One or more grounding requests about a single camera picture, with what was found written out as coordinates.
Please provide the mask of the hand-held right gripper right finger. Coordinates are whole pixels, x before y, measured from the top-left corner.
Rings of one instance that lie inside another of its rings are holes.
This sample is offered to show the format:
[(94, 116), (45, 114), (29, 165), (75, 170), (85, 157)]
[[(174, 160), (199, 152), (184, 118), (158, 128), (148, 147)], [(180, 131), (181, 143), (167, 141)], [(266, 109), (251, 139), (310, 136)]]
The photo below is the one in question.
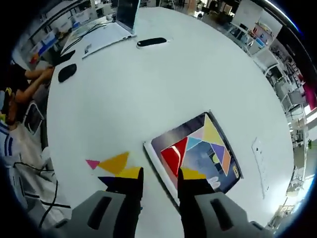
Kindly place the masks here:
[(246, 212), (206, 179), (185, 179), (178, 170), (179, 213), (186, 238), (249, 238)]

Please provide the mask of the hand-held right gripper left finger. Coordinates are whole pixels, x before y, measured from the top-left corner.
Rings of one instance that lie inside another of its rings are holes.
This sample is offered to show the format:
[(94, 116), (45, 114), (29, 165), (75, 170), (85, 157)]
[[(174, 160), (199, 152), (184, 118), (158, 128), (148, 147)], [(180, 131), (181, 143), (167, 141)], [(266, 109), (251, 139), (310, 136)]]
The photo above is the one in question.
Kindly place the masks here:
[(105, 191), (97, 191), (74, 210), (72, 238), (133, 238), (141, 213), (144, 169), (134, 167), (122, 177), (109, 177)]

